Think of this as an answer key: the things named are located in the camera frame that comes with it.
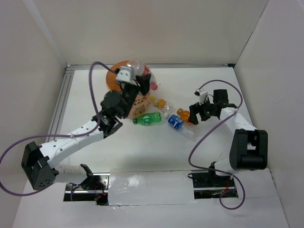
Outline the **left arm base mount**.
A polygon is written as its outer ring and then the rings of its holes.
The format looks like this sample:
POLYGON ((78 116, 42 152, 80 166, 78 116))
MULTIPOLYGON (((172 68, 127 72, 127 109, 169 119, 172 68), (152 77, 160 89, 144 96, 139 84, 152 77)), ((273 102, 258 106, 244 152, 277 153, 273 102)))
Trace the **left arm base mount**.
POLYGON ((79 184, 67 183, 63 201, 94 201, 98 206, 107 206, 110 173, 93 173, 85 164, 80 165, 80 170, 85 172, 85 179, 79 184))

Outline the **clear bottle red label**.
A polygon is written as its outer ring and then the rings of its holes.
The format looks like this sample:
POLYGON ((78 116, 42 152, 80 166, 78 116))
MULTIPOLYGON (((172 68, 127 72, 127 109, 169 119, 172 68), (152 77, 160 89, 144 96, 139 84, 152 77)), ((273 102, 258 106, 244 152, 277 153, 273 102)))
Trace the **clear bottle red label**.
POLYGON ((150 90, 157 90, 158 85, 157 85, 157 81, 156 78, 154 76, 154 74, 151 72, 150 68, 143 63, 140 60, 129 60, 126 64, 128 67, 133 67, 134 68, 134 73, 136 76, 147 76, 148 74, 151 75, 150 78, 150 90))

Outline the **green plastic soda bottle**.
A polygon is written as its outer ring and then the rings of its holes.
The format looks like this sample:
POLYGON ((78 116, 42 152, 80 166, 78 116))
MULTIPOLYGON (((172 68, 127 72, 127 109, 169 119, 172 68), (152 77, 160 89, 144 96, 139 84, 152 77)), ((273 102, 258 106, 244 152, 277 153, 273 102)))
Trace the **green plastic soda bottle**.
POLYGON ((133 124, 135 124, 135 125, 139 124, 142 126, 159 124, 162 122, 161 117, 162 116, 161 116, 160 112, 146 113, 137 118, 133 118, 133 124))

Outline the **orange juice bottle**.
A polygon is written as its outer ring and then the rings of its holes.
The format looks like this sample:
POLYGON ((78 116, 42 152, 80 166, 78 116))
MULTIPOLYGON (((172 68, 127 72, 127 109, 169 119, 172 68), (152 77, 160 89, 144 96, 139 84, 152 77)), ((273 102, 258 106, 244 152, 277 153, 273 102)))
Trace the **orange juice bottle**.
POLYGON ((189 117, 190 117, 189 111, 179 108, 176 113, 180 119, 182 119, 185 123, 191 125, 191 123, 189 122, 189 117))

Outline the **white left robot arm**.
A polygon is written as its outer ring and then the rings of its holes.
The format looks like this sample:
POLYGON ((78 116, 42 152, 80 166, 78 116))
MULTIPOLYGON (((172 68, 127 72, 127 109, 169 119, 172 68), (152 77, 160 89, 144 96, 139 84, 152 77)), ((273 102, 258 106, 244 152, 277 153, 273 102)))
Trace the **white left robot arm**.
POLYGON ((120 92, 112 90, 105 94, 102 109, 91 120, 67 135, 56 136, 53 141, 37 145, 30 142, 25 146, 21 166, 33 188, 41 191, 58 182, 64 174, 56 166, 73 153, 114 134, 128 117, 138 94, 150 91, 152 75, 133 76, 131 73, 117 74, 122 85, 120 92))

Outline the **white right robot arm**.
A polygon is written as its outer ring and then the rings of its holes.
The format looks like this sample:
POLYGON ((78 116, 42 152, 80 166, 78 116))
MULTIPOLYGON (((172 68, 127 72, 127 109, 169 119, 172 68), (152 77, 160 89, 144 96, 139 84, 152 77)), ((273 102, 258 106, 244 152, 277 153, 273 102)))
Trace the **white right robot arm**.
POLYGON ((208 183, 218 186, 224 176, 230 176, 238 171, 263 170, 267 166, 268 134, 250 124, 239 112, 238 107, 228 100, 226 89, 213 91, 213 102, 209 101, 208 92, 197 89, 194 93, 199 101, 189 106, 191 124, 206 121, 217 117, 233 134, 232 144, 228 157, 215 161, 210 165, 212 169, 207 175, 208 183))

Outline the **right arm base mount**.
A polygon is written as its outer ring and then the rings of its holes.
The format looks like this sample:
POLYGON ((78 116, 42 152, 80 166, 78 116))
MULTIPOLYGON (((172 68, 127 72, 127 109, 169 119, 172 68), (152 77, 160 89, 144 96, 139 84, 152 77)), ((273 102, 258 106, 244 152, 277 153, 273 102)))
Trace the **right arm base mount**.
POLYGON ((187 175, 192 180, 194 199, 237 198, 238 193, 233 179, 229 176, 217 176, 212 171, 191 172, 187 175))

